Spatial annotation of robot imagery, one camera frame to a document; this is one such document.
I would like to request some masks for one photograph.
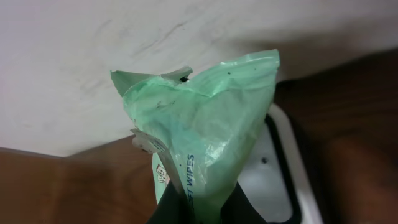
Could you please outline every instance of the brown wooden surface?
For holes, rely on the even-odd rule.
[[[342,223],[397,223],[397,62],[389,52],[277,87]],[[64,159],[2,150],[0,223],[144,223],[155,209],[150,160],[131,138]]]

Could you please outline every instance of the plastic packaging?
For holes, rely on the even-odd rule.
[[[185,83],[180,78],[192,72],[188,67],[166,75],[111,73],[136,128],[170,151],[197,223],[221,221],[272,102],[278,66],[278,51],[268,50],[222,62]],[[161,168],[155,182],[164,185]]]

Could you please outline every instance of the dark hole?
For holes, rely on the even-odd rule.
[[[261,163],[262,164],[266,164],[268,162],[267,158],[263,157],[261,158]]]

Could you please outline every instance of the wet wipes packet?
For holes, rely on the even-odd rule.
[[[163,75],[111,72],[137,140],[155,153],[158,201],[170,169],[195,221],[221,223],[272,102],[278,66],[278,51],[268,50],[221,62],[187,82],[181,80],[189,67]]]

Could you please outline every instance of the plastic bag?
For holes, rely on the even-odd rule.
[[[185,83],[179,79],[188,67],[160,76],[111,73],[136,128],[170,151],[197,223],[220,222],[272,102],[278,66],[278,51],[268,50],[222,62]]]

